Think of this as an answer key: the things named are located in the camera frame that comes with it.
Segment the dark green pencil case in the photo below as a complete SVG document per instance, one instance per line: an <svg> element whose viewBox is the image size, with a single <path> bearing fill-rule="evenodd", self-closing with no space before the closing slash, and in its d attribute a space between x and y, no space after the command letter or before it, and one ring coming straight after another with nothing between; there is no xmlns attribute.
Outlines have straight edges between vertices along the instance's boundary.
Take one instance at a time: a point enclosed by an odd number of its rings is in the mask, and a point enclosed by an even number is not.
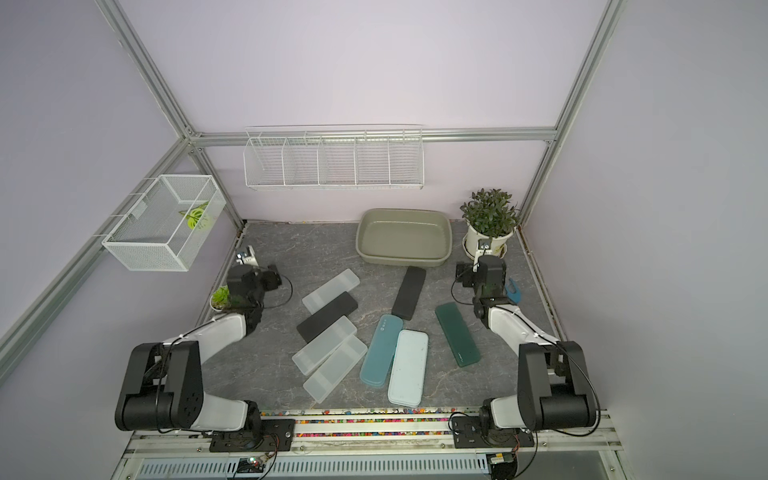
<svg viewBox="0 0 768 480"><path fill-rule="evenodd" d="M439 305L435 308L435 315L457 365L467 367L478 363L481 353L458 306L453 302Z"/></svg>

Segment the grey-green plastic storage box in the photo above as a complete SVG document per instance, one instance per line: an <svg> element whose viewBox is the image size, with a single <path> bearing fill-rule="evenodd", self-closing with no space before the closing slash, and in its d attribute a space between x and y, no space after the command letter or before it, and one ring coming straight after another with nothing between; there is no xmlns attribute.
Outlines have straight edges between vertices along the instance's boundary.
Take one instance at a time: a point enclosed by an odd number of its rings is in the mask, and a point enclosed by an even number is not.
<svg viewBox="0 0 768 480"><path fill-rule="evenodd" d="M434 210L376 208L361 218L355 247L361 258L388 266L439 267L452 253L452 227Z"/></svg>

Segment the frosted clear pencil case front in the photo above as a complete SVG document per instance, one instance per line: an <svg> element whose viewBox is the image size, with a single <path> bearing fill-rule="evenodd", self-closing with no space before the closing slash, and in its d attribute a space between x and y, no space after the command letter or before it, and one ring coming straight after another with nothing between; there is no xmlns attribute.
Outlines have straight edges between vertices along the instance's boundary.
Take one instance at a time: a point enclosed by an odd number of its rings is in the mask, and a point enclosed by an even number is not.
<svg viewBox="0 0 768 480"><path fill-rule="evenodd" d="M347 338L303 384L304 390L316 403L322 403L367 351L367 345L356 336Z"/></svg>

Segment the pale blue pencil case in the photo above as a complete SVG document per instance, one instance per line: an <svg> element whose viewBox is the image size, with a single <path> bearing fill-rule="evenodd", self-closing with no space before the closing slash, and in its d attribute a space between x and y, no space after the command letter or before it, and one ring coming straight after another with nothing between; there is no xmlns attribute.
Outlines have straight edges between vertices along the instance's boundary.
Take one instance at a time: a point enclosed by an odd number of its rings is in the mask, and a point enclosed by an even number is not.
<svg viewBox="0 0 768 480"><path fill-rule="evenodd" d="M429 337L424 332L399 333L387 393L392 404L415 408L421 403L428 346Z"/></svg>

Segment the teal pencil case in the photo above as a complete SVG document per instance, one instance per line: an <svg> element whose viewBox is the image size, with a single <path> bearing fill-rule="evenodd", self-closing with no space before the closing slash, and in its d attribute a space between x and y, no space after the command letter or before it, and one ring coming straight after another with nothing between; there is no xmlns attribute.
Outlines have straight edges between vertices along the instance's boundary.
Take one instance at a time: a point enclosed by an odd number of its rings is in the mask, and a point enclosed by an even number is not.
<svg viewBox="0 0 768 480"><path fill-rule="evenodd" d="M386 314L380 318L360 371L360 380L365 385L384 386L403 326L404 321L398 316Z"/></svg>

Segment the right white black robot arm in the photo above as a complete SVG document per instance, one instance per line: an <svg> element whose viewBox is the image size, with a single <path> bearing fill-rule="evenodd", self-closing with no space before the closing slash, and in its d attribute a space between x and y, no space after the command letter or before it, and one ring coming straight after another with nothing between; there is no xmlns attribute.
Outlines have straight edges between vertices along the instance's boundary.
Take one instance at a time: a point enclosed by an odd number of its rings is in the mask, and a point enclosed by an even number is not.
<svg viewBox="0 0 768 480"><path fill-rule="evenodd" d="M473 263L460 262L455 280L473 291L475 316L518 358L516 393L484 402L479 414L483 433L525 428L571 436L573 428L585 428L586 435L595 431L601 405L583 349L546 333L510 301L503 259L482 255Z"/></svg>

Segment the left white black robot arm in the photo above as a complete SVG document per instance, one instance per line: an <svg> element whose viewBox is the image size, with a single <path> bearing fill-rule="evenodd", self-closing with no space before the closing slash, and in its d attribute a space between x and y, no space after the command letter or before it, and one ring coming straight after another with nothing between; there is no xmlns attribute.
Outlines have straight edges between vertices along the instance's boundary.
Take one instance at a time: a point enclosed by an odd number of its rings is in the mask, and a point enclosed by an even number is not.
<svg viewBox="0 0 768 480"><path fill-rule="evenodd" d="M230 400L205 391L202 366L259 325L265 296L283 283L273 264L229 269L229 307L178 337L136 346L129 357L114 414L122 431L248 432L261 436L254 401Z"/></svg>

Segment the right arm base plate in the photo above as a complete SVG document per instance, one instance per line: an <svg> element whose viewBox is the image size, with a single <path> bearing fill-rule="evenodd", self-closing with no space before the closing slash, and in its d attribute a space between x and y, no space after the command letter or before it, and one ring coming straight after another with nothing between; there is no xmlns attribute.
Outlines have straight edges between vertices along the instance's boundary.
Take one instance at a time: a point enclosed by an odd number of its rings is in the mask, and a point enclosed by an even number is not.
<svg viewBox="0 0 768 480"><path fill-rule="evenodd" d="M517 450L533 447L534 437L525 430L497 429L486 425L479 415L453 412L447 420L448 430L457 449L501 448Z"/></svg>

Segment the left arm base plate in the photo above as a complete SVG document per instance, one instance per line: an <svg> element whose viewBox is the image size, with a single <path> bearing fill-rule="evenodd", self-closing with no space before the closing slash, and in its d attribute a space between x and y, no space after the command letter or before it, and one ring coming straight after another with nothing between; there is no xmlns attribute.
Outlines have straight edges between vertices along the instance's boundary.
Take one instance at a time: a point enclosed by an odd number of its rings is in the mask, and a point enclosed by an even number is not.
<svg viewBox="0 0 768 480"><path fill-rule="evenodd" d="M292 419L262 419L259 429L236 432L214 432L211 453L286 452L294 439L295 421Z"/></svg>

